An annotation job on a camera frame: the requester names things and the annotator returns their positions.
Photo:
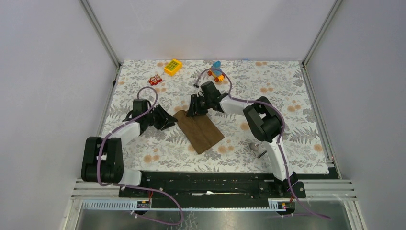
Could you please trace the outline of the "brown cloth napkin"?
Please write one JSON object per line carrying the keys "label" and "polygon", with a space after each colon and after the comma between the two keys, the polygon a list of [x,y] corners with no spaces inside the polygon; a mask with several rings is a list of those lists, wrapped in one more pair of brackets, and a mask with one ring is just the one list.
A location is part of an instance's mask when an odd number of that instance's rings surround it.
{"label": "brown cloth napkin", "polygon": [[204,153],[224,138],[207,115],[188,117],[186,111],[179,110],[174,117],[197,154]]}

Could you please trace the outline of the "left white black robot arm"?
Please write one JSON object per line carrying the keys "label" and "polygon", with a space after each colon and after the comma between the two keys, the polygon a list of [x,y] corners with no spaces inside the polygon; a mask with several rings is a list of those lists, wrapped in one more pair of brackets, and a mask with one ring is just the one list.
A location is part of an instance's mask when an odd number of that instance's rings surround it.
{"label": "left white black robot arm", "polygon": [[161,105],[151,104],[147,99],[133,100],[133,109],[123,123],[104,138],[89,137],[85,142],[81,178],[86,182],[129,185],[137,197],[148,192],[148,183],[142,180],[139,170],[124,166],[123,148],[142,135],[149,127],[165,130],[174,126],[177,119]]}

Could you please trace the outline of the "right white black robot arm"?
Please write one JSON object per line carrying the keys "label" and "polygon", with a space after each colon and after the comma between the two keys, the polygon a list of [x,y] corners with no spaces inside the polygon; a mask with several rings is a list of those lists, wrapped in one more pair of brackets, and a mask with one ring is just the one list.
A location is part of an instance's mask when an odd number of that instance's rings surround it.
{"label": "right white black robot arm", "polygon": [[207,81],[201,85],[201,91],[190,96],[188,117],[202,116],[212,109],[221,113],[232,113],[245,117],[252,135],[264,144],[269,156],[275,183],[275,193],[287,197],[293,192],[297,180],[291,169],[282,137],[286,128],[282,114],[270,103],[267,97],[256,100],[243,100],[220,93],[215,84]]}

